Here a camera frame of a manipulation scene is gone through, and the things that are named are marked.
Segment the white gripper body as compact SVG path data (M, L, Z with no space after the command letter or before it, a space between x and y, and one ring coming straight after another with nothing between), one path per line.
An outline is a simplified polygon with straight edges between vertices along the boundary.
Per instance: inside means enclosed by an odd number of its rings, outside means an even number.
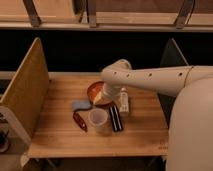
M113 86L108 83L104 83L101 90L94 98L94 105L105 105L117 99L120 94L121 87Z

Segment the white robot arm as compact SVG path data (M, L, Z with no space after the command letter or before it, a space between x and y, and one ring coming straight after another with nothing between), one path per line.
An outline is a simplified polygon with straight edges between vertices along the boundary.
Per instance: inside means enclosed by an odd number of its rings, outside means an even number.
M166 171L213 171L213 66L177 66L134 70L121 59L101 72L102 104L132 86L175 98L172 107Z

